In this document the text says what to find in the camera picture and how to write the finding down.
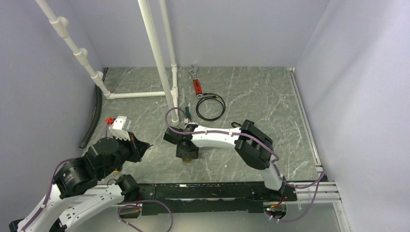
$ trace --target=red connector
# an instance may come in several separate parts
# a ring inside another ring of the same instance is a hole
[[[108,124],[113,124],[114,119],[112,117],[109,117],[105,120],[105,122],[108,122]]]

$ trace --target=white wall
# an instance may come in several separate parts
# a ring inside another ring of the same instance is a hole
[[[104,66],[155,66],[137,0],[69,0]],[[165,64],[158,0],[150,0]],[[179,66],[294,67],[329,0],[167,0]]]
[[[410,231],[410,2],[331,0],[296,66],[353,231]]]
[[[102,70],[66,0],[49,0]],[[94,83],[34,0],[0,1],[0,231],[44,196],[54,167],[80,156],[94,110]]]

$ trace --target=coiled black cable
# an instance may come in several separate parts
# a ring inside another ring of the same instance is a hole
[[[204,103],[206,100],[214,100],[219,102],[219,104],[222,106],[222,112],[219,116],[214,117],[214,118],[206,118],[204,117],[200,112],[199,112],[199,106]],[[203,119],[204,121],[215,121],[218,120],[220,117],[222,117],[223,113],[225,113],[226,105],[225,101],[223,100],[222,97],[220,97],[218,94],[215,93],[204,93],[204,97],[199,99],[198,103],[196,104],[196,114],[198,115],[199,118]]]
[[[237,127],[242,127],[242,124],[237,123],[237,122],[231,122],[231,126],[232,126],[233,128],[237,128]]]

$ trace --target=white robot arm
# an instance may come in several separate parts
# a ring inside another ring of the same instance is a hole
[[[138,200],[139,187],[131,175],[122,175],[107,189],[91,189],[125,161],[140,162],[151,146],[128,132],[128,124],[119,116],[110,127],[113,138],[102,138],[84,156],[65,162],[54,173],[50,191],[26,218],[11,222],[10,231],[69,232],[114,204]],[[94,196],[69,208],[83,194]]]
[[[177,145],[176,156],[178,158],[182,158],[183,160],[197,159],[198,148],[206,146],[234,149],[248,166],[259,170],[265,186],[268,189],[279,191],[282,188],[283,182],[280,180],[273,164],[271,163],[271,154],[255,141],[252,141],[245,136],[234,135],[238,133],[250,134],[260,141],[263,141],[263,143],[270,149],[273,149],[272,139],[256,128],[253,122],[246,120],[240,128],[232,129],[206,128],[195,123],[187,124],[185,129],[173,129],[180,132],[218,130],[228,133],[199,133],[183,135],[168,129],[165,132],[164,139]]]

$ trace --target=white pvc pipe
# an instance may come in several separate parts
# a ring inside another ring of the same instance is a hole
[[[67,31],[68,20],[64,17],[56,17],[56,15],[51,10],[50,6],[47,4],[45,0],[36,0],[36,2],[41,8],[41,10],[44,12],[44,14],[47,16],[54,30],[56,30],[57,34],[61,38],[63,38],[65,43],[73,51],[73,54],[77,58],[78,62],[87,70],[87,72],[90,74],[91,79],[101,89],[104,96],[106,98],[110,98],[112,93],[109,90],[107,90],[107,88],[104,85],[104,82],[102,80],[103,73],[100,71],[94,71],[94,69],[90,66],[87,59],[88,51],[85,48],[78,48],[69,36]]]
[[[158,91],[158,92],[144,92],[144,93],[114,93],[112,94],[112,98],[110,99],[156,97],[156,96],[165,96],[165,92]]]
[[[175,52],[174,52],[174,45],[172,43],[171,28],[169,25],[168,12],[166,10],[165,0],[160,0],[160,7],[161,7],[161,13],[162,13],[162,21],[164,23],[164,28],[165,28],[165,35],[167,37],[167,42],[168,42],[168,49],[169,49],[169,56],[171,58],[171,65],[174,66],[176,65]]]
[[[158,73],[160,75],[162,88],[165,92],[165,98],[169,109],[174,108],[174,101],[169,87],[167,74],[165,72],[164,61],[162,59],[160,44],[158,42],[157,32],[155,30],[154,19],[152,18],[151,9],[148,0],[138,0],[141,9],[142,18],[144,20],[148,39],[151,44],[152,53],[154,54],[155,63],[157,64]],[[174,125],[179,124],[178,114],[175,110],[171,111],[171,119]]]
[[[57,16],[51,10],[50,6],[45,2],[45,0],[36,0],[39,7],[42,9],[44,14],[47,16],[48,20],[51,22],[57,21]]]
[[[165,35],[168,42],[168,49],[169,49],[169,56],[171,58],[171,70],[172,70],[172,97],[174,101],[174,106],[178,107],[178,84],[177,84],[177,75],[176,72],[178,70],[176,66],[175,60],[175,52],[174,52],[174,44],[172,43],[172,36],[171,36],[171,27],[169,25],[169,18],[168,12],[166,8],[165,0],[160,0],[160,7],[162,13],[162,21],[164,23]]]

